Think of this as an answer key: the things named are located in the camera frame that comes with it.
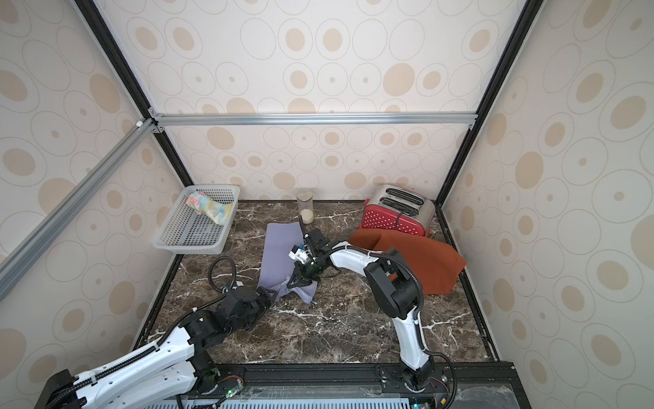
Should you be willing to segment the floral pastel skirt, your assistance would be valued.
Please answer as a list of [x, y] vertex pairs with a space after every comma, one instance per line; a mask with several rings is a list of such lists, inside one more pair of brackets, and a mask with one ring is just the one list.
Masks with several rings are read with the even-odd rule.
[[233, 204], [223, 204], [214, 201], [205, 193], [197, 191], [189, 194], [186, 205], [199, 216], [207, 216], [214, 224], [225, 226], [233, 209]]

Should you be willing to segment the white plastic perforated basket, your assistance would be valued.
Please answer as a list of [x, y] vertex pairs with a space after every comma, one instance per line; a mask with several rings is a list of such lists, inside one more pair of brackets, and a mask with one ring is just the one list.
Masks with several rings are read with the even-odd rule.
[[[233, 204], [225, 226], [214, 224], [207, 216], [199, 216], [186, 205], [186, 199], [193, 192], [203, 192], [214, 201]], [[236, 185], [193, 185], [185, 187], [176, 199], [158, 233], [153, 246], [175, 254], [222, 253], [238, 209], [240, 187]]]

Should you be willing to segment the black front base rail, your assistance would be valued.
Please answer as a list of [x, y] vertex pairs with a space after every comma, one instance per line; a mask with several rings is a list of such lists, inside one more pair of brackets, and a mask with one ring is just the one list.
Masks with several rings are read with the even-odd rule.
[[83, 393], [88, 408], [528, 408], [515, 367], [436, 366], [410, 389], [397, 364], [220, 365], [200, 379], [187, 363], [118, 391]]

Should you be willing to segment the lavender purple skirt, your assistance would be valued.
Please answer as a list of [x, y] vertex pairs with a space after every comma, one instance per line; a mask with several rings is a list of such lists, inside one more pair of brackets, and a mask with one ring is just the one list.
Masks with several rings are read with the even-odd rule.
[[303, 242], [300, 223], [269, 223], [263, 247], [262, 266], [258, 287], [263, 287], [276, 296], [276, 300], [295, 293], [303, 303], [310, 304], [317, 291], [317, 282], [310, 286], [290, 289], [289, 280], [295, 268], [289, 257], [294, 246]]

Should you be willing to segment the black left corner post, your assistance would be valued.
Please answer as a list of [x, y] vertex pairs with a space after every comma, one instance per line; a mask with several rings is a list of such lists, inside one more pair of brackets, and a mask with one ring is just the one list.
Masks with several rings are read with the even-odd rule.
[[165, 156], [168, 164], [181, 182], [182, 186], [189, 187], [194, 185], [192, 177], [187, 170], [187, 167], [184, 165], [179, 153], [175, 149], [171, 139], [163, 126], [158, 124], [158, 119], [155, 119], [155, 114], [157, 112], [154, 110], [150, 100], [146, 96], [146, 93], [141, 86], [141, 81], [137, 78], [136, 72], [129, 64], [116, 37], [110, 30], [109, 25], [107, 25], [105, 18], [102, 16], [100, 8], [96, 2], [81, 0], [73, 1], [73, 4], [89, 27], [90, 32], [95, 37], [95, 40], [102, 49], [103, 54], [119, 77], [120, 82], [127, 91], [129, 98], [135, 104], [141, 117], [143, 117], [143, 119], [151, 119], [155, 124], [155, 131], [153, 131], [154, 138], [163, 152], [163, 156]]

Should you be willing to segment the diagonal aluminium frame bar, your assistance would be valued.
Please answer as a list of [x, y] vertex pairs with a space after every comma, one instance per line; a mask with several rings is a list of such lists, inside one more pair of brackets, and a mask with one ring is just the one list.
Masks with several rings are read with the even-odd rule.
[[6, 298], [39, 257], [114, 174], [124, 160], [154, 131], [154, 120], [143, 119], [58, 204], [44, 221], [20, 242], [1, 264], [1, 298]]

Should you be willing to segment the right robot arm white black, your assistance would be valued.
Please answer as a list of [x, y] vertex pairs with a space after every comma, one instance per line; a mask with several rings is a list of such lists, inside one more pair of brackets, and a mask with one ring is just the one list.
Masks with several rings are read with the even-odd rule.
[[320, 281], [328, 268], [347, 269], [367, 279], [379, 310], [393, 322], [408, 389], [418, 392], [427, 387], [436, 357], [452, 365], [445, 354], [427, 347], [421, 321], [422, 284], [397, 250], [372, 251], [347, 241], [330, 241], [314, 229], [304, 233], [303, 243], [292, 247], [289, 258], [294, 262], [290, 289]]

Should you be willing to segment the rust orange skirt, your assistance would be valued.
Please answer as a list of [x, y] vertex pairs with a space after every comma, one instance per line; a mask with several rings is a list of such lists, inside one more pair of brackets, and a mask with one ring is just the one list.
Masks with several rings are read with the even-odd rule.
[[349, 242], [367, 250], [397, 250], [422, 283], [426, 295], [449, 294], [467, 265], [446, 243], [389, 229], [361, 228], [350, 236]]

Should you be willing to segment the red polka dot toaster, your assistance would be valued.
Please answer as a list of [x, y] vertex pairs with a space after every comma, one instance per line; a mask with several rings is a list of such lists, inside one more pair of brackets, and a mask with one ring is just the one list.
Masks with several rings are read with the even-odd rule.
[[386, 184], [364, 203], [361, 228], [388, 229], [417, 236], [431, 235], [434, 202], [420, 194]]

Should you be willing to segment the black right corner post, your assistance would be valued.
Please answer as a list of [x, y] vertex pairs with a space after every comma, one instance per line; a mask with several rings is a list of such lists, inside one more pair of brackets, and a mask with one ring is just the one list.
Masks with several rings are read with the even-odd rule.
[[543, 8], [543, 4], [543, 0], [529, 0], [525, 2], [524, 7], [519, 14], [519, 18], [510, 33], [508, 42], [500, 55], [497, 67], [492, 73], [490, 81], [485, 88], [485, 93], [482, 96], [480, 105], [476, 111], [477, 118], [464, 136], [463, 142], [458, 148], [456, 157], [446, 175], [444, 184], [435, 200], [435, 205], [438, 209], [444, 206], [450, 195], [451, 190], [461, 173], [463, 165], [465, 164], [468, 155], [471, 153], [473, 145], [475, 144], [506, 79], [509, 76], [510, 70], [514, 66], [518, 54], [526, 41], [534, 22], [538, 18], [541, 9]]

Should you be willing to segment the horizontal aluminium frame bar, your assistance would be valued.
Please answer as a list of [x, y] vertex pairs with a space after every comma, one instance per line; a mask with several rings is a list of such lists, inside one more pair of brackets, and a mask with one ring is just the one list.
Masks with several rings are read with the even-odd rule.
[[474, 112], [348, 112], [267, 114], [155, 114], [162, 126], [474, 124]]

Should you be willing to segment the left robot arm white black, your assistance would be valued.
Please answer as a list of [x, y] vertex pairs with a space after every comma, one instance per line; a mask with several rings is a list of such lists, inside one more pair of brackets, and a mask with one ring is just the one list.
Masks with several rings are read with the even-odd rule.
[[248, 331], [275, 301], [275, 292], [238, 286], [182, 315], [159, 339], [114, 361], [72, 375], [51, 376], [38, 408], [142, 408], [173, 395], [211, 393], [224, 376], [209, 350]]

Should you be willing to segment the glass jar with white powder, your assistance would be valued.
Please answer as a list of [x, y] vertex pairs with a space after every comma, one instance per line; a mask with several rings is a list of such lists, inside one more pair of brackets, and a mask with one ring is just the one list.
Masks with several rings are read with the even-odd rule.
[[313, 193], [309, 191], [299, 192], [296, 196], [297, 206], [303, 224], [311, 224], [314, 220]]

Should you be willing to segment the black corner post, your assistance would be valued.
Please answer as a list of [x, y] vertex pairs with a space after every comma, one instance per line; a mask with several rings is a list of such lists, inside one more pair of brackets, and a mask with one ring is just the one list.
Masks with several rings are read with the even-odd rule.
[[476, 111], [477, 118], [464, 136], [463, 142], [458, 148], [456, 157], [446, 175], [444, 184], [435, 200], [435, 205], [438, 209], [444, 206], [450, 195], [451, 190], [461, 173], [463, 165], [465, 164], [468, 155], [471, 153], [473, 145], [475, 144], [506, 79], [509, 76], [510, 70], [514, 66], [518, 54], [526, 41], [534, 22], [538, 18], [541, 9], [543, 8], [543, 4], [543, 0], [529, 0], [525, 2], [524, 7], [519, 14], [519, 18], [510, 33], [508, 42], [500, 55], [497, 67], [492, 73], [490, 81], [485, 88], [485, 93], [482, 96], [480, 105]]
[[96, 2], [81, 0], [73, 1], [73, 4], [89, 27], [90, 32], [95, 37], [95, 40], [102, 49], [103, 54], [119, 77], [120, 82], [127, 91], [129, 98], [135, 104], [141, 117], [143, 117], [143, 119], [151, 119], [155, 124], [155, 131], [153, 131], [154, 138], [163, 152], [163, 156], [165, 156], [168, 164], [181, 182], [182, 186], [189, 187], [194, 185], [192, 177], [187, 170], [187, 167], [184, 165], [179, 153], [175, 149], [171, 139], [163, 126], [158, 124], [158, 119], [155, 119], [155, 114], [157, 112], [154, 110], [150, 100], [146, 96], [146, 93], [141, 86], [141, 81], [137, 78], [136, 72], [129, 64], [116, 37], [110, 30], [109, 25], [107, 25], [105, 18], [102, 16], [100, 8]]

